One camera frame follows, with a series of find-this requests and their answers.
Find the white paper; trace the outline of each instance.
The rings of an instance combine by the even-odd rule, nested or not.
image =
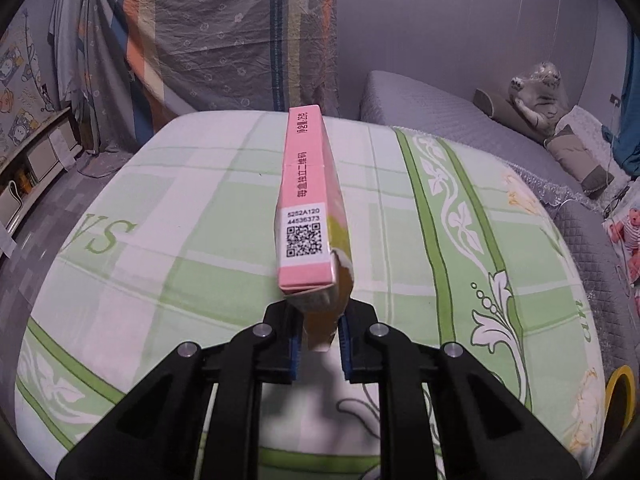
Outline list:
[[[60,128],[56,128],[49,134],[49,140],[53,146],[53,151],[56,152],[56,157],[65,167],[65,170],[69,171],[76,163],[76,160],[71,155],[71,150],[66,144],[65,137],[62,136]]]
[[[14,254],[16,243],[9,231],[7,231],[2,224],[0,224],[0,253],[6,254],[8,258]]]

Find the green and white tablecloth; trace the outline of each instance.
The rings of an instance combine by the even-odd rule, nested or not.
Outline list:
[[[66,240],[15,390],[18,434],[50,474],[177,344],[227,341],[280,298],[273,219],[286,123],[273,112],[176,119]],[[467,346],[589,470],[604,423],[600,348],[570,253],[530,190],[453,142],[326,126],[353,297],[417,342]],[[301,367],[295,386],[264,388],[260,478],[377,478],[376,389],[344,381],[337,344]]]

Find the mattress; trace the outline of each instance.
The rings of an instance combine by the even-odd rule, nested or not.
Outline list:
[[[405,126],[478,148],[581,194],[578,181],[544,147],[492,121],[471,102],[420,81],[388,72],[369,73],[360,115],[368,123]],[[588,293],[606,377],[629,364],[637,378],[639,327],[600,216],[574,200],[550,213]]]
[[[404,126],[455,140],[582,192],[580,183],[539,144],[492,121],[473,103],[405,76],[370,72],[360,104],[360,120]]]

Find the small cardboard box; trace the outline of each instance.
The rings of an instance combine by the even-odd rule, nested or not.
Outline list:
[[[347,217],[317,105],[289,109],[274,224],[278,286],[305,315],[306,346],[331,344],[353,288]]]

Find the blue fabric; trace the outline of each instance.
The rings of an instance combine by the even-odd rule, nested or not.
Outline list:
[[[631,176],[640,176],[640,40],[630,32],[627,76],[622,94],[620,134],[605,126],[602,136],[613,146],[613,158]]]

